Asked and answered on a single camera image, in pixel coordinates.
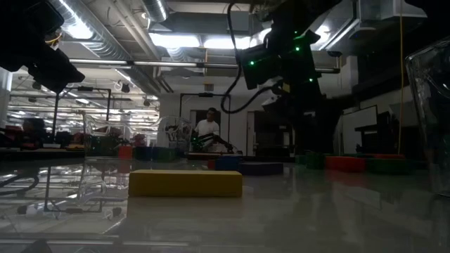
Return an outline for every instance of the whiteboard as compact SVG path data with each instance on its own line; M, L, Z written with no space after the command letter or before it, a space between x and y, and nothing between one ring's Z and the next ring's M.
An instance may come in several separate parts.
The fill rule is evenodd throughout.
M354 129L377 124L377 107L361 109L342 116L342 142L345 154L356 154L356 145L361 145L361 132Z

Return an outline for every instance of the yellow block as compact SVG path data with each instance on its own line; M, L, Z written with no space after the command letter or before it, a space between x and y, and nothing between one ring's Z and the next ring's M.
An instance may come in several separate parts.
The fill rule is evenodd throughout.
M236 171L137 170L129 175L130 197L241 197Z

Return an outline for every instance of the shiny floor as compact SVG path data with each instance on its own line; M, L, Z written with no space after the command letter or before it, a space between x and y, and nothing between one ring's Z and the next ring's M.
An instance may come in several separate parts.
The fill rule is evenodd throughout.
M0 252L40 238L52 252L450 252L450 198L429 176L314 171L245 177L241 199L127 198L135 169L205 169L204 162L149 164L64 160L2 164ZM6 171L14 167L15 171Z

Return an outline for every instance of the black cable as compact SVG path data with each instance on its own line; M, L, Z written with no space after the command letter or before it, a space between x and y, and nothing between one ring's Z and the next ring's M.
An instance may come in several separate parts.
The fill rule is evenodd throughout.
M276 87L276 84L270 87L264 87L263 89L260 89L257 93L255 93L253 95L253 97L251 97L251 99L246 102L243 106L241 106L238 109L235 110L227 110L225 108L225 100L226 98L230 95L231 91L234 89L234 87L238 84L238 81L240 79L240 76L242 75L242 64L240 62L240 57L239 57L239 51L238 51L238 47L236 46L236 38L234 36L234 30L233 30L233 23L231 22L231 8L233 8L233 5L235 4L235 2L231 2L228 5L228 9L226 11L226 19L228 20L228 26L230 29L230 36L231 36L231 41L233 42L233 46L234 46L234 53L235 53L235 57L236 57L236 62L238 64L238 74L236 75L236 79L234 80L234 82L230 85L230 87L226 90L224 96L222 97L221 103L220 103L220 108L222 109L222 111L224 111L226 114L235 114L238 112L241 112L242 110L246 109L246 107L251 104L251 102L253 102L254 99L256 99L256 97L258 97L259 95L261 95L262 93L272 90Z
M17 180L20 180L20 179L27 179L27 178L34 179L34 182L30 186L28 186L26 188L21 188L21 189L18 189L18 190L2 191L2 192L0 192L0 196L10 195L10 194L14 194L14 193L25 193L25 192L33 189L34 187L36 187L37 184L39 183L39 177L37 177L36 174L20 174L20 175L14 176L14 177L12 177L12 178L10 178L8 180L5 180L5 181L1 182L0 183L0 188L3 188L4 186L7 186L8 184L10 184L10 183L12 183L14 181L17 181Z

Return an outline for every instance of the white shirt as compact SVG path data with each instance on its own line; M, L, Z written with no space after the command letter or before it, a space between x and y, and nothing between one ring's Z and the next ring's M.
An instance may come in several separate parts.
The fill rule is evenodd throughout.
M219 135L219 124L216 122L208 122L206 119L198 122L195 131L198 132L198 136L204 136L205 134L213 133Z

